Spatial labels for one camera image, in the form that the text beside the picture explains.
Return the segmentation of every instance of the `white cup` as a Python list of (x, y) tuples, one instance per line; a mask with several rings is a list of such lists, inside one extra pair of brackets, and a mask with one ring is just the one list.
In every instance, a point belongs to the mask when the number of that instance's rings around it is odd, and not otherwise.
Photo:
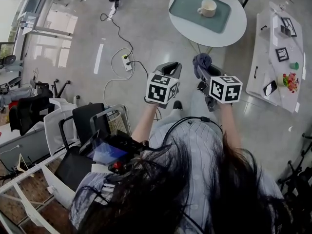
[(197, 12), (204, 17), (212, 18), (215, 15), (216, 3), (212, 0), (203, 0), (201, 2), (201, 8), (197, 9)]

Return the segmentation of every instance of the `teal tray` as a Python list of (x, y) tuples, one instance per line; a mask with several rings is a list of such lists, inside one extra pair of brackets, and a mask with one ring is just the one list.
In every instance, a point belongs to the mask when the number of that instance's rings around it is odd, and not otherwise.
[(216, 3), (215, 15), (212, 18), (206, 18), (197, 12), (201, 7), (203, 0), (174, 0), (169, 12), (177, 17), (186, 19), (216, 33), (222, 33), (228, 21), (231, 7), (219, 0), (213, 0)]

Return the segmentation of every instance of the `chair armrest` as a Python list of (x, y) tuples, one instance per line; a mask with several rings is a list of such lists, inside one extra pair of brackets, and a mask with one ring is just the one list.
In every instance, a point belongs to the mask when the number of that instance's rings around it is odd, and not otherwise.
[(72, 119), (73, 116), (69, 116), (68, 118), (66, 119), (62, 119), (59, 121), (58, 123), (58, 126), (59, 126), (59, 130), (60, 130), (60, 135), (62, 136), (62, 140), (63, 140), (63, 143), (64, 143), (64, 146), (66, 148), (67, 151), (69, 151), (69, 145), (68, 145), (68, 142), (67, 142), (67, 139), (66, 139), (66, 136), (65, 136), (65, 132), (64, 132), (64, 123), (70, 119)]

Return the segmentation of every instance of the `round white table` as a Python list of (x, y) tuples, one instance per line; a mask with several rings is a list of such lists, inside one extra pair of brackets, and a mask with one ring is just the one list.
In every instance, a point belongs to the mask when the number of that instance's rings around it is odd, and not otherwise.
[(187, 39), (204, 46), (225, 47), (237, 42), (245, 33), (247, 26), (246, 13), (238, 0), (220, 0), (231, 7), (227, 24), (222, 33), (210, 29), (169, 13), (174, 27)]

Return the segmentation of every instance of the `white desk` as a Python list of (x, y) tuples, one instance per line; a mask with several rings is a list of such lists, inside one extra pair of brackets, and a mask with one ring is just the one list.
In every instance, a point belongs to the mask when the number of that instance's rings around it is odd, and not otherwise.
[[(281, 17), (292, 20), (297, 37), (284, 39), (277, 33), (280, 25), (283, 25)], [(275, 50), (282, 47), (286, 47), (289, 60), (279, 62)], [(299, 63), (298, 70), (289, 67), (289, 64), (293, 62)], [(296, 73), (299, 79), (297, 92), (291, 93), (287, 87), (278, 86), (278, 89), (271, 95), (265, 96), (263, 91), (265, 86), (273, 80), (277, 81), (277, 77), (282, 76), (283, 73), (289, 75), (290, 72)], [(303, 73), (305, 73), (305, 66), (301, 25), (287, 12), (282, 11), (276, 4), (270, 2), (269, 7), (257, 15), (253, 62), (246, 92), (268, 103), (281, 106), (290, 112), (297, 111), (298, 108), (296, 109), (296, 107)]]
[(23, 10), (21, 11), (21, 14), (19, 15), (19, 18), (21, 18), (21, 21), (22, 21), (22, 23), (20, 24), (20, 27), (23, 28), (23, 32), (22, 32), (23, 35), (33, 34), (33, 35), (41, 35), (41, 36), (54, 37), (54, 38), (59, 38), (59, 36), (53, 35), (53, 34), (71, 36), (71, 33), (69, 32), (64, 32), (61, 30), (55, 30), (55, 29), (43, 27), (45, 20), (48, 16), (48, 13), (51, 9), (51, 6), (54, 2), (60, 3), (64, 6), (67, 6), (68, 3), (63, 3), (62, 1), (58, 1), (58, 0), (38, 0), (33, 11), (24, 11), (24, 10), (27, 10), (27, 7), (28, 7), (27, 3), (29, 1), (30, 0), (25, 0)]
[(228, 22), (222, 33), (216, 33), (196, 23), (169, 13), (174, 27), (187, 39), (204, 46), (225, 47), (237, 42), (245, 33), (247, 18), (238, 0), (220, 0), (231, 7)]

